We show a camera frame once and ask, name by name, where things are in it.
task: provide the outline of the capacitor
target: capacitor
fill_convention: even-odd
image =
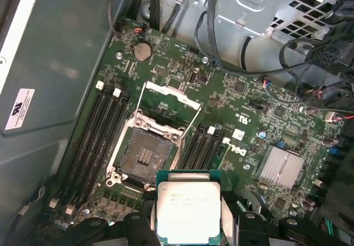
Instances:
[[[61,224],[61,229],[66,230],[68,228],[68,224],[66,222]]]
[[[222,129],[222,125],[219,124],[219,123],[215,124],[215,129],[216,130],[221,130]]]
[[[307,108],[304,113],[306,116],[313,116],[317,113],[317,109]]]
[[[267,136],[267,133],[264,131],[261,131],[261,132],[257,132],[256,135],[261,139],[265,139]]]
[[[289,214],[290,214],[292,217],[296,217],[296,216],[298,215],[297,211],[295,211],[295,210],[291,210],[291,211],[289,212]]]
[[[88,208],[86,208],[85,210],[84,210],[84,215],[88,215],[88,214],[90,214],[90,210],[88,209]]]
[[[310,206],[308,203],[306,202],[302,202],[301,206],[304,207],[306,210],[312,212],[314,210],[314,208],[312,206]]]
[[[60,221],[59,219],[56,219],[56,220],[54,221],[54,224],[55,224],[56,226],[60,226],[60,225],[61,225],[61,221]]]
[[[306,197],[304,198],[304,202],[308,203],[310,206],[315,206],[315,205],[316,205],[315,201],[312,200],[312,199],[311,199],[310,197],[308,197],[308,196],[306,196]]]
[[[331,138],[324,139],[321,142],[321,144],[324,146],[335,146],[338,143],[339,143],[338,139],[331,139]]]

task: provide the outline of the blue connector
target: blue connector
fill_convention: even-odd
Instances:
[[[278,148],[285,148],[285,142],[284,142],[284,141],[279,141],[279,142],[277,143],[277,147],[278,147]]]

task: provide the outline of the motherboard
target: motherboard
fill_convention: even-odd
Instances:
[[[141,25],[125,19],[120,27]],[[275,85],[270,92],[295,98]],[[228,75],[158,31],[113,36],[51,189],[40,242],[87,217],[114,223],[139,211],[162,169],[220,170],[222,190],[252,193],[275,220],[304,217],[341,129],[326,116],[275,101],[262,77]]]

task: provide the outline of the label sticker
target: label sticker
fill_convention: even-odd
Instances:
[[[242,141],[243,137],[244,137],[244,131],[238,129],[235,129],[235,131],[233,131],[232,138]]]
[[[9,120],[7,120],[5,130],[16,129],[22,126],[33,94],[34,89],[31,88],[21,88],[19,90],[15,103],[12,107]]]

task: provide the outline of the heatsink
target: heatsink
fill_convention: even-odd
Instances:
[[[303,163],[304,159],[301,157],[271,145],[268,147],[256,175],[271,184],[291,189]]]

